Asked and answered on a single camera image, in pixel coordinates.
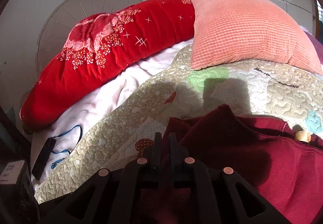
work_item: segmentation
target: blue lanyard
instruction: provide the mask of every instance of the blue lanyard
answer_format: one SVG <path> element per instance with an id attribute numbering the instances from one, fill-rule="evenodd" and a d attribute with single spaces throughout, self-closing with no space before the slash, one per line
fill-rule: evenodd
<path id="1" fill-rule="evenodd" d="M 82 129 L 82 127 L 80 126 L 80 125 L 76 125 L 76 126 L 74 126 L 72 129 L 70 129 L 69 131 L 65 131 L 65 132 L 63 132 L 62 134 L 60 134 L 60 135 L 58 135 L 58 136 L 54 136 L 54 137 L 52 137 L 52 138 L 56 138 L 56 137 L 61 137 L 61 136 L 64 136 L 64 135 L 66 135 L 66 134 L 68 134 L 69 132 L 71 132 L 74 128 L 76 128 L 76 127 L 80 127 L 80 131 L 81 131 L 81 133 L 80 133 L 80 137 L 79 137 L 79 140 L 78 140 L 78 142 L 80 142 L 80 140 L 81 140 L 81 138 L 82 138 L 82 135 L 83 135 L 83 129 Z M 69 151 L 69 150 L 67 150 L 67 149 L 64 149 L 63 151 L 61 151 L 61 152 L 55 152 L 55 151 L 52 151 L 52 153 L 53 154 L 59 154 L 59 153 L 68 153 L 68 154 L 71 154 L 71 152 Z M 65 158 L 63 158 L 63 159 L 59 159 L 59 160 L 56 160 L 55 162 L 53 162 L 51 165 L 50 165 L 50 168 L 51 169 L 54 169 L 55 167 L 56 167 L 56 165 L 58 164 L 58 163 L 60 163 L 60 162 L 62 162 L 63 160 L 64 160 Z"/>

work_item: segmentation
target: round headboard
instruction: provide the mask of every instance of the round headboard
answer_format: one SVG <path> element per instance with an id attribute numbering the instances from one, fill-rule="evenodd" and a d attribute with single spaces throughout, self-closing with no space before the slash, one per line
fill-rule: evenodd
<path id="1" fill-rule="evenodd" d="M 46 21 L 37 43 L 36 67 L 40 72 L 61 50 L 67 36 L 80 20 L 97 13 L 112 13 L 141 0 L 66 0 Z"/>

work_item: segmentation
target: green patch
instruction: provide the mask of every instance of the green patch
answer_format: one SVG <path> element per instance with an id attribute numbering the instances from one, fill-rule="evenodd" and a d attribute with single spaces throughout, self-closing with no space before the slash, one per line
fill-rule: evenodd
<path id="1" fill-rule="evenodd" d="M 229 77 L 229 69 L 224 67 L 209 67 L 193 71 L 186 79 L 198 92 L 209 91 L 216 84 L 224 82 Z"/>

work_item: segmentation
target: ribbed pink pillow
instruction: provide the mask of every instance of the ribbed pink pillow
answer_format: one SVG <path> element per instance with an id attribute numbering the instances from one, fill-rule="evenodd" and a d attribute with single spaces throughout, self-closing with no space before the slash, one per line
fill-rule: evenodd
<path id="1" fill-rule="evenodd" d="M 193 69 L 242 59 L 263 59 L 323 74 L 310 39 L 291 16 L 271 1 L 192 2 Z"/>

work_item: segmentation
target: quilted blanket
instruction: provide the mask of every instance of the quilted blanket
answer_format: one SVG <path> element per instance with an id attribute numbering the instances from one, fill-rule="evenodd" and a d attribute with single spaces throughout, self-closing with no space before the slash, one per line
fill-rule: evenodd
<path id="1" fill-rule="evenodd" d="M 308 71 L 242 60 L 194 71 L 192 46 L 99 121 L 36 190 L 39 203 L 77 189 L 100 168 L 115 170 L 140 155 L 168 119 L 205 115 L 228 104 L 235 115 L 269 115 L 323 137 L 323 81 Z"/>

